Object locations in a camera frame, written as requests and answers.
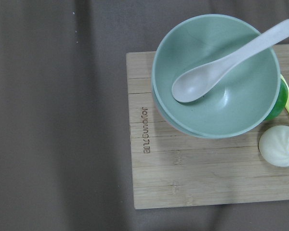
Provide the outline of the white bun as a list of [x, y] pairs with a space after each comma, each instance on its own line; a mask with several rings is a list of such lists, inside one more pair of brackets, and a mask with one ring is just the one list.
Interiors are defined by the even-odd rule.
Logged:
[[263, 158], [277, 167], [289, 167], [289, 126], [269, 128], [259, 140]]

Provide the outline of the white spoon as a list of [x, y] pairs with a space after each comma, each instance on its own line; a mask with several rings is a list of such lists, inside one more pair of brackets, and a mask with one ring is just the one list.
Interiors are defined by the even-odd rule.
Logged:
[[181, 74], [172, 85], [173, 98], [180, 103], [199, 99], [234, 67], [288, 37], [289, 19], [263, 32], [231, 54]]

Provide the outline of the stack of bowls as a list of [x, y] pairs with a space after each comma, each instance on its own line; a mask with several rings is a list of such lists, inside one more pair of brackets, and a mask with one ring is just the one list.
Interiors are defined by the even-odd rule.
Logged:
[[212, 139], [241, 135], [263, 122], [281, 84], [272, 48], [232, 67], [211, 68], [177, 88], [194, 68], [234, 53], [259, 35], [247, 22], [221, 14], [196, 16], [171, 29], [158, 46], [151, 75], [153, 100], [166, 121], [190, 136]]

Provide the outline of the green lime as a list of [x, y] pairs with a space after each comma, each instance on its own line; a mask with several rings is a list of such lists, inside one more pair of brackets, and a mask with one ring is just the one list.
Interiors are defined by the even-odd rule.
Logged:
[[279, 94], [276, 100], [276, 103], [269, 113], [269, 115], [265, 118], [265, 120], [272, 120], [279, 116], [283, 109], [286, 106], [288, 100], [288, 88], [283, 80], [280, 82], [280, 89], [279, 89]]

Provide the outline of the wooden cutting board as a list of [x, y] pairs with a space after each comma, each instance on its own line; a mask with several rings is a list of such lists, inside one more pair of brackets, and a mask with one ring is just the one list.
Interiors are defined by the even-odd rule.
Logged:
[[267, 163], [261, 134], [289, 126], [289, 114], [243, 135], [203, 139], [174, 129], [151, 94], [154, 52], [126, 55], [133, 200], [136, 209], [289, 200], [289, 167]]

